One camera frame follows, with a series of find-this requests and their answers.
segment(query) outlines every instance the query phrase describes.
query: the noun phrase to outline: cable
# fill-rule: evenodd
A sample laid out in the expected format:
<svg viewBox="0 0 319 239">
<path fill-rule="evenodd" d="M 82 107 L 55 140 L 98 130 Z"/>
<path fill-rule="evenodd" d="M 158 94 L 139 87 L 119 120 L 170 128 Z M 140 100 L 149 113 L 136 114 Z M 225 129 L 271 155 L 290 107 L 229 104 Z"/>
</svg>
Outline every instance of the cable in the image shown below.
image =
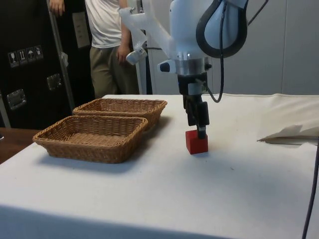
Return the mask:
<svg viewBox="0 0 319 239">
<path fill-rule="evenodd" d="M 261 11 L 265 8 L 269 0 L 265 0 L 264 4 L 260 7 L 260 9 L 256 12 L 256 14 L 253 16 L 253 18 L 248 22 L 248 26 L 258 17 L 258 15 L 261 13 Z"/>
<path fill-rule="evenodd" d="M 223 46 L 223 30 L 224 30 L 224 21 L 225 21 L 225 14 L 227 10 L 227 2 L 224 4 L 223 13 L 221 16 L 220 21 L 220 31 L 219 31 L 219 49 L 220 49 L 220 93 L 218 99 L 216 99 L 208 87 L 207 83 L 204 84 L 205 88 L 207 89 L 208 93 L 212 97 L 213 101 L 219 103 L 221 98 L 223 97 L 224 93 L 224 46 Z"/>
<path fill-rule="evenodd" d="M 317 190 L 318 171 L 319 171 L 319 143 L 318 143 L 318 146 L 317 146 L 317 155 L 316 155 L 316 162 L 315 162 L 313 188 L 312 188 L 312 192 L 311 192 L 311 197 L 310 197 L 310 202 L 309 202 L 309 207 L 308 207 L 308 212 L 307 212 L 307 217 L 306 217 L 306 222 L 305 222 L 305 226 L 304 226 L 304 232 L 303 232 L 302 239 L 306 239 L 307 238 L 309 222 L 310 222 L 311 214 L 313 212 L 315 196 L 316 196 L 316 190 Z"/>
</svg>

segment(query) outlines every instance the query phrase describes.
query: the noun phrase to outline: white t-shirt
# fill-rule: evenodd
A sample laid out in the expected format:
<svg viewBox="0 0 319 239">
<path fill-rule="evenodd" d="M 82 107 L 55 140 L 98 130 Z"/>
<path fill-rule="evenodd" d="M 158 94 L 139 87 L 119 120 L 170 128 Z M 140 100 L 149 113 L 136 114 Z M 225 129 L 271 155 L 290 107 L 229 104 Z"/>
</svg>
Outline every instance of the white t-shirt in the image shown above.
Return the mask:
<svg viewBox="0 0 319 239">
<path fill-rule="evenodd" d="M 85 0 L 92 32 L 92 46 L 109 48 L 121 44 L 119 0 Z"/>
</svg>

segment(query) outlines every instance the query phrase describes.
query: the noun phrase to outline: robotic arm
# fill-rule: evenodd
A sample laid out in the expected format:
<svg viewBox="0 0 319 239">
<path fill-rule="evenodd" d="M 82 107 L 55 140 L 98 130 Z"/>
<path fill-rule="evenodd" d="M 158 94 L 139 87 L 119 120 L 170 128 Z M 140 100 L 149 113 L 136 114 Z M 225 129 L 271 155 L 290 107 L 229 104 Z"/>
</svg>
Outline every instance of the robotic arm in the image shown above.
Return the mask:
<svg viewBox="0 0 319 239">
<path fill-rule="evenodd" d="M 127 61 L 136 64 L 147 56 L 143 49 L 147 37 L 140 31 L 146 30 L 169 58 L 158 65 L 158 70 L 178 75 L 188 124 L 196 125 L 198 138 L 204 139 L 209 115 L 202 94 L 207 86 L 207 71 L 212 67 L 208 57 L 223 59 L 242 48 L 247 37 L 248 0 L 173 0 L 170 34 L 155 18 L 152 2 L 143 0 L 145 13 L 132 14 L 129 8 L 119 11 L 137 39 Z"/>
</svg>

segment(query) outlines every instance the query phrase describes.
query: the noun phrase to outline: wicker basket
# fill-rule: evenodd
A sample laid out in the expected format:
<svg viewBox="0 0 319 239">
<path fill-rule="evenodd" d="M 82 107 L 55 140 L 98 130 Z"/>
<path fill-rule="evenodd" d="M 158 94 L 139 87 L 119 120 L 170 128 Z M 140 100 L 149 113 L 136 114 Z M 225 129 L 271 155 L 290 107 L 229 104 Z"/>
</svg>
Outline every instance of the wicker basket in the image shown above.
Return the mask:
<svg viewBox="0 0 319 239">
<path fill-rule="evenodd" d="M 145 118 L 70 116 L 33 137 L 54 157 L 122 163 L 134 152 Z"/>
<path fill-rule="evenodd" d="M 97 99 L 73 110 L 75 115 L 142 117 L 154 126 L 167 105 L 160 100 Z"/>
</svg>

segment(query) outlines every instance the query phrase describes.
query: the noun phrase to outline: red cube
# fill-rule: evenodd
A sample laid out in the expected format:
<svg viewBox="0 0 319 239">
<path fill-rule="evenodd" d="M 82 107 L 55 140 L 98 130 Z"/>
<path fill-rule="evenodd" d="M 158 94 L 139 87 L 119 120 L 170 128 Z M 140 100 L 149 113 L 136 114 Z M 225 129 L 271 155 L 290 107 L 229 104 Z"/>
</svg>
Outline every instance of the red cube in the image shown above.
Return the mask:
<svg viewBox="0 0 319 239">
<path fill-rule="evenodd" d="M 187 131 L 186 147 L 190 154 L 206 153 L 208 152 L 208 136 L 205 139 L 199 139 L 197 130 Z"/>
</svg>

